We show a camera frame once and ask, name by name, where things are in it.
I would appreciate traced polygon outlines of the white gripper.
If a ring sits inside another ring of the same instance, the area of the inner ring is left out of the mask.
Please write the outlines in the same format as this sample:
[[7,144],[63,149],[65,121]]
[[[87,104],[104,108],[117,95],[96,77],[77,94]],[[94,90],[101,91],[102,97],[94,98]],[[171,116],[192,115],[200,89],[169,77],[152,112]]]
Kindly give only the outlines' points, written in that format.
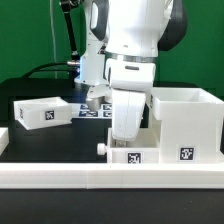
[[112,136],[116,147],[126,147],[127,141],[136,139],[155,71],[152,62],[108,59],[105,76],[109,85],[89,88],[86,103],[91,111],[99,110],[102,100],[112,104]]

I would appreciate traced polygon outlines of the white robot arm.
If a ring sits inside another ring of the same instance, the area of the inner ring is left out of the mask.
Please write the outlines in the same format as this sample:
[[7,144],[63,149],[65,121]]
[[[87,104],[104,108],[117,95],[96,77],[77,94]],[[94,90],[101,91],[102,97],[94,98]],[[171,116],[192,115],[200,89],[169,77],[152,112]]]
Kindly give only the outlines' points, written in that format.
[[78,83],[90,87],[89,107],[101,98],[112,103],[112,136],[137,138],[147,94],[153,87],[156,59],[185,36],[182,0],[81,0],[86,50]]

